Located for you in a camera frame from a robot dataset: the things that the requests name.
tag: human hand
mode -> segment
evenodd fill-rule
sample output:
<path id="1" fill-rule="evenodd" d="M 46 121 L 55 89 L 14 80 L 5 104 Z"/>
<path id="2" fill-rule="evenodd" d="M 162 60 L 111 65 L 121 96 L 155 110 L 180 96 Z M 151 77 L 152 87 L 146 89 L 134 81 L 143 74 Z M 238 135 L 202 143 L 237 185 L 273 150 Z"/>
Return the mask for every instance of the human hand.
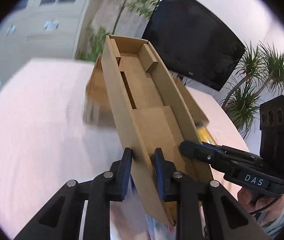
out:
<path id="1" fill-rule="evenodd" d="M 269 196 L 263 196 L 257 200 L 254 204 L 251 202 L 252 192 L 245 187 L 242 187 L 238 192 L 238 202 L 245 208 L 249 213 L 254 212 L 260 208 L 265 207 L 271 203 L 274 198 Z M 276 220 L 282 213 L 284 209 L 284 195 L 282 195 L 278 201 L 276 201 L 272 206 L 268 207 L 263 212 L 267 212 L 266 217 L 260 223 L 260 226 L 263 226 L 269 222 Z"/>

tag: cable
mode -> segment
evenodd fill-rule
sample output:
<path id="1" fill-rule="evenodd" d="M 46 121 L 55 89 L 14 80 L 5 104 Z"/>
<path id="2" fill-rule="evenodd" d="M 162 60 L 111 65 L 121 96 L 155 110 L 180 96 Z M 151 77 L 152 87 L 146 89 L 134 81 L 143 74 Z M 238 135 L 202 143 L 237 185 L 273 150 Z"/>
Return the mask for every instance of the cable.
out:
<path id="1" fill-rule="evenodd" d="M 273 201 L 271 201 L 269 204 L 267 204 L 266 206 L 264 206 L 263 208 L 260 208 L 260 209 L 258 209 L 258 210 L 255 210 L 255 211 L 253 211 L 253 212 L 251 212 L 251 213 L 249 213 L 249 214 L 250 214 L 250 215 L 255 215 L 255 214 L 257 214 L 257 213 L 260 213 L 260 212 L 266 210 L 267 208 L 269 208 L 270 206 L 272 206 L 272 205 L 273 205 L 275 202 L 277 202 L 279 199 L 280 199 L 280 197 L 277 197 L 277 198 L 275 198 Z"/>

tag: potted plant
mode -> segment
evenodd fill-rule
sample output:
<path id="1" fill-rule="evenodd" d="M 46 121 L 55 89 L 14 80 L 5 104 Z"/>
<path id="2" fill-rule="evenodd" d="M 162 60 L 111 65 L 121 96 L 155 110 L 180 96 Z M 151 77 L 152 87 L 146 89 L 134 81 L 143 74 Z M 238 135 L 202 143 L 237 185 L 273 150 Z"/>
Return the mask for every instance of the potted plant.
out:
<path id="1" fill-rule="evenodd" d="M 261 92 L 267 88 L 274 94 L 284 94 L 284 52 L 262 43 L 253 50 L 250 43 L 237 68 L 236 74 L 245 76 L 239 82 L 233 77 L 235 85 L 223 100 L 222 108 L 246 138 L 258 118 Z"/>

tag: sleeve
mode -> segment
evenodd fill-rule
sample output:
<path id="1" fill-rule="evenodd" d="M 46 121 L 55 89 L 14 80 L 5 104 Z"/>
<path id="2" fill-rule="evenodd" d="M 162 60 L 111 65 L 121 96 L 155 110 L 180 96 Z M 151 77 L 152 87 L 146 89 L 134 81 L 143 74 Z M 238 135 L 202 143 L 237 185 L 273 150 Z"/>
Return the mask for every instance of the sleeve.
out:
<path id="1" fill-rule="evenodd" d="M 271 224 L 267 224 L 262 227 L 262 229 L 271 237 L 271 239 L 274 239 L 282 227 L 284 226 L 284 208 L 282 214 Z"/>

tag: wall-mounted tv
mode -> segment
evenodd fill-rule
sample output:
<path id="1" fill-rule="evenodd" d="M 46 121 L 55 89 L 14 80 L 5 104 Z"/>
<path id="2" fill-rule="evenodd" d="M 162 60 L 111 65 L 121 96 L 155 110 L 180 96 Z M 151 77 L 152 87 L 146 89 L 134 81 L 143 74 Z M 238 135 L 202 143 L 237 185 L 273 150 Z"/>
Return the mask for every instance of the wall-mounted tv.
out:
<path id="1" fill-rule="evenodd" d="M 245 50 L 238 37 L 196 0 L 159 0 L 142 38 L 152 43 L 169 70 L 218 91 Z"/>

